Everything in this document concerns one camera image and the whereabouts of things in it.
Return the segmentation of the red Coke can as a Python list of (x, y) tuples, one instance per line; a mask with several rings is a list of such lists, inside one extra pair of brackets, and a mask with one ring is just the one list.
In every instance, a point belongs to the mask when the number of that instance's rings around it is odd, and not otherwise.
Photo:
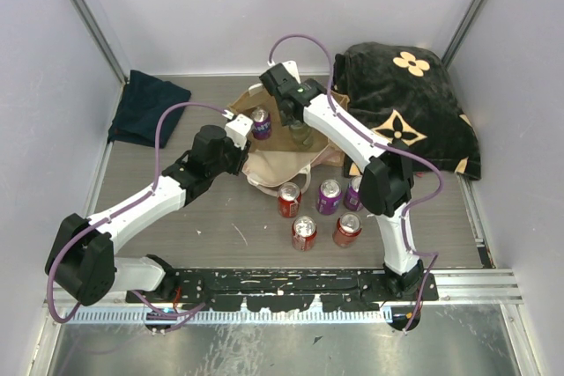
[(339, 247), (349, 247), (356, 241), (361, 231), (360, 217), (354, 212), (346, 212), (338, 218), (332, 239)]
[(297, 217), (292, 225), (292, 244), (298, 251), (308, 251), (315, 244), (317, 225), (308, 216)]
[(297, 217), (301, 205), (301, 189), (293, 182), (286, 182), (278, 189), (278, 212), (282, 217)]

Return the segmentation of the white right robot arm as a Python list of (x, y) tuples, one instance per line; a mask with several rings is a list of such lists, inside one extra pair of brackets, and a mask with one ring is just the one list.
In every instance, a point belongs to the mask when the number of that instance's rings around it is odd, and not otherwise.
[(307, 124), (359, 168), (360, 202), (376, 216), (382, 236), (388, 293), (394, 299), (408, 299), (420, 285), (424, 266), (414, 252), (407, 209), (413, 187), (407, 147), (388, 144), (346, 112), (317, 81), (298, 81), (282, 63), (269, 68), (259, 80), (275, 99), (283, 125)]

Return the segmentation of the tan burlap canvas bag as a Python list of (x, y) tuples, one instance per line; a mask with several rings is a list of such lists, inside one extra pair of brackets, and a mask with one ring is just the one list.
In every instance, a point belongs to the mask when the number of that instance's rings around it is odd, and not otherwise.
[(249, 116), (257, 107), (270, 114), (271, 136), (264, 140), (249, 136), (249, 158), (242, 168), (249, 184), (275, 196), (280, 185), (303, 174), (306, 180), (301, 188), (306, 191), (314, 166), (344, 164), (345, 154), (315, 129), (296, 141), (291, 128), (281, 124), (275, 99), (260, 84), (250, 86), (228, 109)]

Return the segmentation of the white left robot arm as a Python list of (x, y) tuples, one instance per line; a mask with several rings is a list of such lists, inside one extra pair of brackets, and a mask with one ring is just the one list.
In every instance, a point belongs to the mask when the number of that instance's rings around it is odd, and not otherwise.
[(205, 125), (155, 186), (89, 218), (66, 217), (46, 273), (81, 306), (91, 306), (111, 291), (144, 291), (157, 302), (172, 299), (179, 281), (169, 264), (154, 254), (130, 259), (117, 253), (145, 228), (196, 200), (222, 173), (238, 174), (248, 158), (249, 132), (237, 122)]

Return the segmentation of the green cap glass bottle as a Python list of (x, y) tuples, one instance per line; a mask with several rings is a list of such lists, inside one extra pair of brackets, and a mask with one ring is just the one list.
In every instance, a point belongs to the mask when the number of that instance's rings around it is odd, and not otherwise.
[(293, 139), (294, 146), (299, 151), (309, 150), (314, 142), (312, 129), (305, 123), (294, 121), (289, 126), (290, 135)]

